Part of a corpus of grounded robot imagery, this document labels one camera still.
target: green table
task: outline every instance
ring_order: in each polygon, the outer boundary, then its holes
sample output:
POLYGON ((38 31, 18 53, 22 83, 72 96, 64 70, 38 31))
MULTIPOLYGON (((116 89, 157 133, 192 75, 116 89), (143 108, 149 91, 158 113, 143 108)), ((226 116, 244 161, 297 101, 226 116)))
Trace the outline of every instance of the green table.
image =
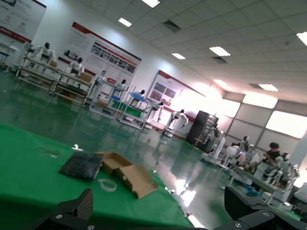
POLYGON ((77 198, 92 188, 92 220, 122 227, 192 227, 177 201, 159 183, 157 191, 138 200, 116 178, 113 193, 100 188, 99 179, 110 179, 100 171, 94 181, 82 181, 58 173, 73 149, 59 142, 0 124, 0 213, 3 229, 16 229, 51 211, 60 201, 77 198))

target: glossy floor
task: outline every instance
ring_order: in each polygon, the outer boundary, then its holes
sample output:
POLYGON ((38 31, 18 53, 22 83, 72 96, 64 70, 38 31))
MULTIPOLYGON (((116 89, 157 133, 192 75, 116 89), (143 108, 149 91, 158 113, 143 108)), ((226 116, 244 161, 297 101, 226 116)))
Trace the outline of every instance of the glossy floor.
POLYGON ((201 153, 187 142, 165 141, 154 130, 139 131, 64 99, 50 100, 47 91, 15 82, 12 74, 0 73, 0 79, 0 122, 69 146, 78 144, 86 151, 120 152, 133 163, 156 169, 201 225, 214 229, 230 220, 224 209, 224 191, 218 188, 225 177, 219 169, 201 162, 201 153))

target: bright window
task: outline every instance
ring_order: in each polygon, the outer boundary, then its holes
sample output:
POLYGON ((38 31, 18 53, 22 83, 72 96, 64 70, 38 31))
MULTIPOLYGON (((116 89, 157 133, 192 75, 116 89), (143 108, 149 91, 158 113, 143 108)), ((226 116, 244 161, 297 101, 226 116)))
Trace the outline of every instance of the bright window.
POLYGON ((243 98, 243 103, 272 109, 277 103, 277 98, 265 94, 249 92, 243 98))
POLYGON ((302 138, 307 129, 307 117, 274 111, 266 128, 302 138))
POLYGON ((234 117, 238 112, 239 107, 240 107, 239 102, 233 102, 230 100, 223 99, 219 106, 218 113, 223 114, 225 116, 234 117))

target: poster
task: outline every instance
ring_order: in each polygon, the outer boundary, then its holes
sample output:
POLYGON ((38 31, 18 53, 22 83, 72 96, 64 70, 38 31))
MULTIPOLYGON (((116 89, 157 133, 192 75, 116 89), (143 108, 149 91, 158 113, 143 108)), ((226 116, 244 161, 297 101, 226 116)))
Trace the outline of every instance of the poster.
POLYGON ((128 86, 141 62, 137 56, 73 23, 59 60, 70 63, 78 58, 83 58, 87 72, 95 75, 105 70, 111 82, 125 79, 128 86))
POLYGON ((172 111, 185 110, 185 114, 195 118, 198 111, 206 104, 206 97, 193 88, 159 71, 148 93, 148 98, 164 102, 172 111))
POLYGON ((46 6, 36 0, 0 0, 0 33, 31 42, 46 6))

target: open cardboard box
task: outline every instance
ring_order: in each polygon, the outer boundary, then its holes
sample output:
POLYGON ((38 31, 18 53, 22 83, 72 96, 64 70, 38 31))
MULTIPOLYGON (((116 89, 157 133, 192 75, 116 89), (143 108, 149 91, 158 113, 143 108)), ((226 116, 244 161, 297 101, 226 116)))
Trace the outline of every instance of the open cardboard box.
POLYGON ((103 154, 102 170, 109 175, 117 175, 138 199, 157 190, 158 183, 142 165, 134 165, 116 152, 96 154, 103 154))

